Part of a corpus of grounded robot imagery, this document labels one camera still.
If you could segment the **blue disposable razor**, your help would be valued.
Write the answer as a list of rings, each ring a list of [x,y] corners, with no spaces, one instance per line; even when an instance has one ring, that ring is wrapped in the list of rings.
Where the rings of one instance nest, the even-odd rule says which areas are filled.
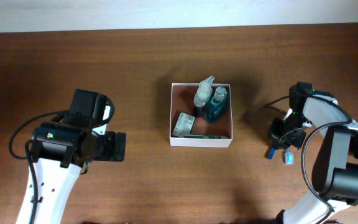
[[[268,159],[269,159],[269,160],[272,160],[272,159],[273,159],[276,150],[277,150],[277,147],[276,147],[276,146],[272,146],[272,147],[270,148],[269,153],[268,153]]]

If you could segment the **blue white toothbrush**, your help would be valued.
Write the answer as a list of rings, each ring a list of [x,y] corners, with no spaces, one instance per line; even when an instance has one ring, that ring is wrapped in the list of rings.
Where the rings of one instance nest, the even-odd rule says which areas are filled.
[[[288,164],[288,165],[292,165],[294,163],[294,155],[292,152],[290,152],[289,148],[287,148],[285,150],[284,161],[285,161],[285,164]]]

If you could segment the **green white Dettol soap box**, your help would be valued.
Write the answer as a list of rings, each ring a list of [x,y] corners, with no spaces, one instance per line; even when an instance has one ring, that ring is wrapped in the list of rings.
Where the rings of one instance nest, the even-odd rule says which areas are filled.
[[[183,138],[190,134],[195,123],[195,117],[186,113],[180,113],[177,123],[172,131],[172,136]]]

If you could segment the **teal Colgate toothpaste tube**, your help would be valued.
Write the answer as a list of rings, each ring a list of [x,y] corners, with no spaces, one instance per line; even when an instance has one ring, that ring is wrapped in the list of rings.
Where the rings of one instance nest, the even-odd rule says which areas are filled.
[[[186,134],[184,138],[189,139],[227,139],[226,136],[213,136],[213,135],[195,135],[195,134]]]

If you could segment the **teal Listerine mouthwash bottle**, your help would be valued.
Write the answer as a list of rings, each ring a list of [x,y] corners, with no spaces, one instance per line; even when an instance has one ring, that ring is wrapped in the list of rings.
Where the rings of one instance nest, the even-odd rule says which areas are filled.
[[[213,123],[223,115],[226,101],[227,90],[223,86],[217,87],[211,101],[209,102],[208,111],[205,114],[207,122]]]

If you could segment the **clear spray bottle dark liquid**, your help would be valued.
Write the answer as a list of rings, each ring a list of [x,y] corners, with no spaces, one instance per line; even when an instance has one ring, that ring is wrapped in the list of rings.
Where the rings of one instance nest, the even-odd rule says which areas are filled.
[[[203,115],[204,109],[211,98],[213,89],[212,84],[215,77],[210,76],[207,79],[200,82],[193,100],[193,115],[199,118]]]

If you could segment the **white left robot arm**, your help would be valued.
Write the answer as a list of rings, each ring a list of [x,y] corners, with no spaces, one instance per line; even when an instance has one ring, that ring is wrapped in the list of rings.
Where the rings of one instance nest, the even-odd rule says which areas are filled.
[[[17,223],[60,223],[91,162],[124,161],[126,134],[106,129],[114,112],[106,95],[77,89],[68,110],[50,112],[34,129],[24,145],[29,176]]]

